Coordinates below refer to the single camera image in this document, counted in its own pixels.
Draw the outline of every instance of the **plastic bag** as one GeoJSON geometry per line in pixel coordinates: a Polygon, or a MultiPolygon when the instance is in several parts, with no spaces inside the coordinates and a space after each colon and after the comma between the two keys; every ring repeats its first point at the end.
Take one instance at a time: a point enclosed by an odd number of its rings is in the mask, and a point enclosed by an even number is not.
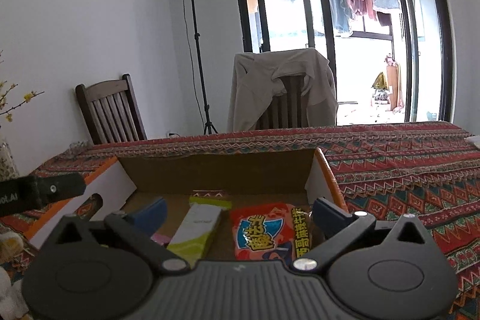
{"type": "Polygon", "coordinates": [[[282,202],[232,210],[238,260],[281,259],[286,266],[310,250],[309,217],[282,202]]]}

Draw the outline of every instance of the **metal screw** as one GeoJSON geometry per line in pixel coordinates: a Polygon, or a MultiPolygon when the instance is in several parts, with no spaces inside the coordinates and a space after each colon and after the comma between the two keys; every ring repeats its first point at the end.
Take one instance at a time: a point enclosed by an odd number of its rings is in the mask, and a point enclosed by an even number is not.
{"type": "Polygon", "coordinates": [[[293,266],[300,271],[311,271],[318,266],[318,263],[313,259],[298,258],[294,261],[293,266]]]}
{"type": "Polygon", "coordinates": [[[188,267],[185,260],[179,258],[170,258],[162,263],[162,267],[168,271],[180,271],[188,267]]]}

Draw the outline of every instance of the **wooden chair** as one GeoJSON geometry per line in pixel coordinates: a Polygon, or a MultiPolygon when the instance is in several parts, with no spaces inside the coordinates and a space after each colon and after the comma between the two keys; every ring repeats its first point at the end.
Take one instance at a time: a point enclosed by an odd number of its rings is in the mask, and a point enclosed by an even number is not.
{"type": "Polygon", "coordinates": [[[94,144],[146,140],[129,74],[90,87],[75,88],[94,144]]]}
{"type": "Polygon", "coordinates": [[[258,119],[255,129],[308,127],[308,94],[302,95],[303,75],[284,76],[286,94],[273,97],[272,103],[258,119]]]}

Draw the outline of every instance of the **cardboard box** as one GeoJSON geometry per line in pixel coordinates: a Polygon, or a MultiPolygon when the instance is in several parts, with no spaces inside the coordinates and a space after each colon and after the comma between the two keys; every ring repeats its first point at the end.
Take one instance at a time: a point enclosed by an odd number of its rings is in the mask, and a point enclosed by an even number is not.
{"type": "MultiPolygon", "coordinates": [[[[188,212],[194,190],[224,190],[232,209],[271,202],[308,206],[326,197],[346,210],[320,149],[119,160],[137,187],[123,210],[135,211],[162,196],[168,217],[158,233],[170,238],[188,212]]],[[[206,259],[234,258],[231,222],[224,213],[206,259]]]]}
{"type": "Polygon", "coordinates": [[[33,246],[40,248],[62,216],[74,213],[90,196],[97,195],[102,204],[91,220],[103,220],[111,212],[121,209],[136,189],[117,158],[109,159],[87,176],[85,183],[87,187],[82,196],[56,202],[23,232],[33,246]]]}

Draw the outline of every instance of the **stuffed toy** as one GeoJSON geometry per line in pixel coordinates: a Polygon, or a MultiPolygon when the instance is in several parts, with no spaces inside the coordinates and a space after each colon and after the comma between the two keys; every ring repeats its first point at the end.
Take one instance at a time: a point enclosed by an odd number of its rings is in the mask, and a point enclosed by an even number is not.
{"type": "MultiPolygon", "coordinates": [[[[0,234],[0,264],[13,260],[23,251],[22,237],[13,232],[0,234]]],[[[10,276],[0,267],[0,318],[3,320],[31,320],[22,297],[22,280],[11,284],[10,276]]]]}

